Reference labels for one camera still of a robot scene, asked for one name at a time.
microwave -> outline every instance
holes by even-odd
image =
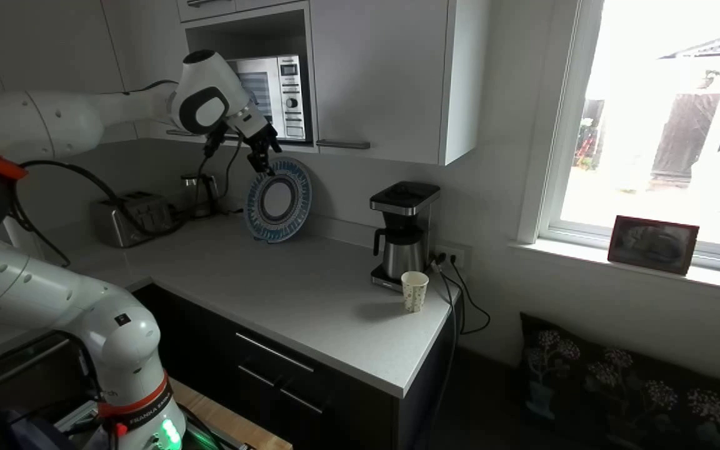
[[[314,142],[307,77],[301,56],[230,61],[259,111],[277,130],[281,142]]]

white countertop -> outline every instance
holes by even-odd
[[[366,249],[321,239],[266,245],[215,217],[136,251],[62,245],[76,270],[125,287],[156,284],[382,394],[406,399],[450,309],[430,284],[421,314],[369,281]]]

robotic arm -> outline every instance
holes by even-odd
[[[250,162],[269,174],[277,134],[259,114],[219,54],[185,59],[180,84],[125,96],[0,96],[0,222],[22,170],[12,162],[66,159],[99,147],[109,126],[171,115],[182,130],[207,135],[215,152],[229,130],[250,145]],[[27,259],[0,242],[0,320],[66,331],[85,345],[99,372],[101,417],[120,449],[180,449],[185,416],[159,359],[156,319],[125,290]]]

window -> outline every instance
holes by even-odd
[[[601,242],[616,215],[637,215],[696,222],[701,251],[720,251],[720,0],[606,0],[595,21],[577,15],[561,115],[581,120],[555,124],[564,175],[545,235]]]

paper cup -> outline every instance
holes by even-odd
[[[426,305],[430,279],[424,272],[402,272],[406,311],[415,314]]]

